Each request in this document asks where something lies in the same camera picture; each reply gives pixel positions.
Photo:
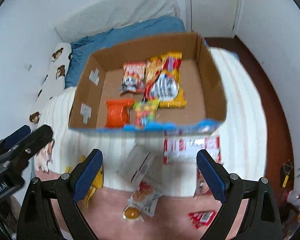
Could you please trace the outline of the red white spicy strip packet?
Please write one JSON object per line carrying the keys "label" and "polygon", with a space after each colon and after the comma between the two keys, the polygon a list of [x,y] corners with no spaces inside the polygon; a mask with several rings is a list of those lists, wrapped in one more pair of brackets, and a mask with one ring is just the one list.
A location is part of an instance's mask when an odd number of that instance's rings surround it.
{"label": "red white spicy strip packet", "polygon": [[196,163],[200,150],[207,150],[215,162],[222,162],[219,136],[176,137],[164,140],[163,164]]}

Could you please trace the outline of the orange crinkled snack bag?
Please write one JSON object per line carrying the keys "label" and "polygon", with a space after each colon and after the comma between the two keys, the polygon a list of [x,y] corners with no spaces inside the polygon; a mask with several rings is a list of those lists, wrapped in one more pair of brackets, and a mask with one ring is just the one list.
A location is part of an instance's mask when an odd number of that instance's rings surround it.
{"label": "orange crinkled snack bag", "polygon": [[107,100],[106,128],[123,128],[130,124],[130,108],[134,105],[134,99]]}

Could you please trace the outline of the colourful candy bag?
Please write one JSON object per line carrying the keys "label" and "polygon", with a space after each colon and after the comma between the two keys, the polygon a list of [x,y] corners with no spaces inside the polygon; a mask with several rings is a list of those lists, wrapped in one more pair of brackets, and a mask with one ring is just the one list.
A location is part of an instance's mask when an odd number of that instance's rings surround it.
{"label": "colourful candy bag", "polygon": [[133,105],[135,112],[135,127],[145,128],[148,124],[155,123],[156,113],[159,107],[159,100],[136,102]]}

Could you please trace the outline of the panda sunflower seed packet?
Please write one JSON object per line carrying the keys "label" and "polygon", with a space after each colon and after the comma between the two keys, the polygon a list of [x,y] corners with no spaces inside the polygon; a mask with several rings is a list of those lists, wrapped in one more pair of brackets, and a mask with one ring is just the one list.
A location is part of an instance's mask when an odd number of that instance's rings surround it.
{"label": "panda sunflower seed packet", "polygon": [[129,62],[123,64],[123,79],[119,92],[143,94],[145,91],[146,62]]}

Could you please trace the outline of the small red sachet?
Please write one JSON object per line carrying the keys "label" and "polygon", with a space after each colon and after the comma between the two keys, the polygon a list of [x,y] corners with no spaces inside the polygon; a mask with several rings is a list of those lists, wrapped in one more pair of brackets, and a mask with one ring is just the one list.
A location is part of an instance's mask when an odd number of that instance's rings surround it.
{"label": "small red sachet", "polygon": [[216,215],[217,213],[215,211],[199,211],[188,213],[188,217],[196,229],[203,226],[209,226]]}

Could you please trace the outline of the yellow crinkled snack bag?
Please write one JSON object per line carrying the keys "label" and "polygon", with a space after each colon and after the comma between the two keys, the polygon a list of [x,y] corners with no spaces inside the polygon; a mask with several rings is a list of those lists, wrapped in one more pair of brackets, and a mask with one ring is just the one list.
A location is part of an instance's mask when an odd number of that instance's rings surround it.
{"label": "yellow crinkled snack bag", "polygon": [[[81,155],[80,156],[80,163],[86,160],[86,156]],[[65,168],[66,173],[71,173],[73,168],[71,166],[67,166]],[[96,177],[94,178],[85,198],[84,198],[84,203],[85,203],[85,208],[88,209],[89,206],[89,200],[93,197],[95,192],[98,189],[101,189],[103,187],[103,182],[104,182],[104,170],[103,170],[103,165],[100,167]]]}

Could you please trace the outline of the braised egg clear packet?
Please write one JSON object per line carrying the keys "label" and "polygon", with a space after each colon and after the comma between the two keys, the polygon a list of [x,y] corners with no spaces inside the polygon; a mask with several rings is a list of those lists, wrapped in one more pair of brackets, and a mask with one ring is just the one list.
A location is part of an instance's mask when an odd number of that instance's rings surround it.
{"label": "braised egg clear packet", "polygon": [[143,217],[141,215],[140,209],[133,205],[132,203],[128,204],[123,210],[122,217],[125,220],[141,220],[143,221]]}

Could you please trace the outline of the bear print white pillow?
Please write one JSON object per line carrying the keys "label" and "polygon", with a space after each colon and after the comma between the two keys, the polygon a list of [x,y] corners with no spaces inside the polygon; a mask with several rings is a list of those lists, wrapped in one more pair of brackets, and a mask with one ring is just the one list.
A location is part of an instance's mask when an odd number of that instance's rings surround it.
{"label": "bear print white pillow", "polygon": [[69,43],[59,43],[55,47],[47,74],[29,116],[30,123],[37,124],[45,106],[52,98],[59,96],[65,90],[65,78],[68,73],[71,54],[72,48]]}

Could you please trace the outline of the white cookie snack packet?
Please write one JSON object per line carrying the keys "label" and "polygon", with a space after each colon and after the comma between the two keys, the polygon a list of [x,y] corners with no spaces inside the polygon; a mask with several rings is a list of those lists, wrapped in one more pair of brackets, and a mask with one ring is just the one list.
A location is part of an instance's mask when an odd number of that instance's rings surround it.
{"label": "white cookie snack packet", "polygon": [[143,179],[128,199],[128,203],[132,203],[137,206],[141,212],[149,217],[153,217],[162,192],[163,189],[159,184],[149,179]]}

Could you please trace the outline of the small grey white box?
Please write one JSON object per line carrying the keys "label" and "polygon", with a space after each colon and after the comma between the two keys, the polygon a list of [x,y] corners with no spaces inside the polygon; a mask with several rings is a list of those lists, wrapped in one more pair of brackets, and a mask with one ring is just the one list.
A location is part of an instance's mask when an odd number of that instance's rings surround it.
{"label": "small grey white box", "polygon": [[128,157],[120,166],[119,175],[132,187],[137,187],[151,167],[156,154],[143,145],[134,145]]}

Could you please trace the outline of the striped cat print bedsheet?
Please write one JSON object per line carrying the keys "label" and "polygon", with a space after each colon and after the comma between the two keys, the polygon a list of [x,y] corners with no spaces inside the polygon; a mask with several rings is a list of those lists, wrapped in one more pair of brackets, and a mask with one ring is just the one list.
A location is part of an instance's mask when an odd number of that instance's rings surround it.
{"label": "striped cat print bedsheet", "polygon": [[[243,65],[227,50],[210,48],[225,87],[227,113],[225,122],[215,131],[220,138],[221,161],[230,173],[242,179],[258,180],[265,174],[267,124],[261,99]],[[130,191],[131,187],[119,176],[118,170],[134,145],[143,145],[157,154],[148,171],[169,197],[192,197],[196,189],[194,163],[163,163],[164,143],[195,139],[202,141],[205,132],[78,132],[68,128],[68,119],[75,96],[75,87],[64,90],[44,108],[40,125],[53,129],[54,146],[48,171],[35,170],[40,179],[55,179],[74,167],[82,155],[94,148],[103,153],[104,185],[107,188]]]}

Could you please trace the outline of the large red white snack bag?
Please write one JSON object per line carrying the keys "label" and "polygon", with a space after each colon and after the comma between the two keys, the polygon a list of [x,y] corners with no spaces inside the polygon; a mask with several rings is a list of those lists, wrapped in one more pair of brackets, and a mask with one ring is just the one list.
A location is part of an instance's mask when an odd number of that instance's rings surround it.
{"label": "large red white snack bag", "polygon": [[150,90],[150,100],[159,100],[160,108],[183,108],[187,105],[180,86],[180,66],[183,54],[168,52],[163,69]]}

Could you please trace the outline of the blue green milk carton box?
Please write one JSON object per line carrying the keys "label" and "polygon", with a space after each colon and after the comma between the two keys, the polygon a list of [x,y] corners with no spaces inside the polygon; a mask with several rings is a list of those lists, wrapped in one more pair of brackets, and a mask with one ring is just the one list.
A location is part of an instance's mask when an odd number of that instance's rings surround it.
{"label": "blue green milk carton box", "polygon": [[93,52],[69,115],[71,129],[107,129],[107,101],[160,101],[147,131],[203,131],[226,119],[221,76],[198,33],[155,35]]}

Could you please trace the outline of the red yellow snack bag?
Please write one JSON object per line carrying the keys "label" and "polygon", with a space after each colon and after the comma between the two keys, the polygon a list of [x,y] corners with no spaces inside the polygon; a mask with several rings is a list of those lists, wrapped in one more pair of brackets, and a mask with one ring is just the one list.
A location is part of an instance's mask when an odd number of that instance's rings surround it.
{"label": "red yellow snack bag", "polygon": [[166,61],[166,55],[153,56],[149,58],[146,62],[146,70],[145,70],[145,100],[150,100],[150,90],[154,85],[156,79],[160,75],[164,63]]}

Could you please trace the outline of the white textured pillow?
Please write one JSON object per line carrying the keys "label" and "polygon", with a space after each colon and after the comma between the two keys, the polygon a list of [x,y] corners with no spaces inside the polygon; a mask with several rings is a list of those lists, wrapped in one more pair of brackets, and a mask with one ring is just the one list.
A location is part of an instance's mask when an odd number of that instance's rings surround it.
{"label": "white textured pillow", "polygon": [[162,16],[180,16],[177,0],[98,0],[53,24],[66,43]]}

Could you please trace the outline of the white door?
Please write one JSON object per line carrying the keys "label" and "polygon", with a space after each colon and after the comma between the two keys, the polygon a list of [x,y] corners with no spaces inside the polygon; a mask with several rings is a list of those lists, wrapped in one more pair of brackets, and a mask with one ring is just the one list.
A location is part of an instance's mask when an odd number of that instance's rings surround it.
{"label": "white door", "polygon": [[186,30],[203,37],[233,38],[242,0],[185,0]]}

